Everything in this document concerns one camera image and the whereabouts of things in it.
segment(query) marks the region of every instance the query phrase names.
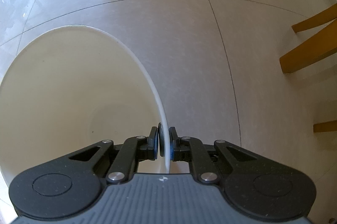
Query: tiled floor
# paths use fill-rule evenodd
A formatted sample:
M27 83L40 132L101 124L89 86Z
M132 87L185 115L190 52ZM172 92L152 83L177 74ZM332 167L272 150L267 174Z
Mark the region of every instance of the tiled floor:
M318 29L291 25L336 0L1 0L0 79L24 46L82 24L119 38L144 64L169 125L205 143L226 139L298 168L316 183L314 223L337 216L337 57L291 75L278 59ZM14 211L0 182L0 223Z

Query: ribbed gray surface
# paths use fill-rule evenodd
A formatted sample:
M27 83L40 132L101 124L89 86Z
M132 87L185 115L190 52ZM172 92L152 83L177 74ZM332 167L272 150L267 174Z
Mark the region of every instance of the ribbed gray surface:
M215 186L202 185L190 174L135 174L121 185L110 185L86 212L67 220L37 221L26 217L14 224L258 224L234 210ZM305 218L285 222L308 224Z

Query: wooden leg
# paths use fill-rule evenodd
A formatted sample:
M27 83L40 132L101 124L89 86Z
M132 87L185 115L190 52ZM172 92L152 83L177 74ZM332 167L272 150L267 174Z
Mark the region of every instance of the wooden leg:
M337 120L314 124L314 132L337 131Z
M337 52L337 19L280 57L283 73L293 73Z
M337 3L323 12L292 26L294 32L305 31L328 23L337 18Z

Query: white container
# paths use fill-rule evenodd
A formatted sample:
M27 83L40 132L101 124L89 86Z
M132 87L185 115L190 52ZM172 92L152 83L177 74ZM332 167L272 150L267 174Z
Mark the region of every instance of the white container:
M86 26L44 33L14 59L0 85L0 167L7 185L21 171L103 139L122 144L161 122L166 160L139 172L166 173L170 139L158 92L137 57Z

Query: silver screw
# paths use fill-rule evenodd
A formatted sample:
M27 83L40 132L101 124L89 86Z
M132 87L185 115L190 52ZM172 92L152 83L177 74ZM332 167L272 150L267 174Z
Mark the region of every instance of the silver screw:
M204 181L214 181L218 178L215 173L203 173L201 175L201 179Z
M125 177L125 175L124 173L121 173L121 172L113 172L113 173L109 173L107 177L112 181L119 181L119 180L122 180Z

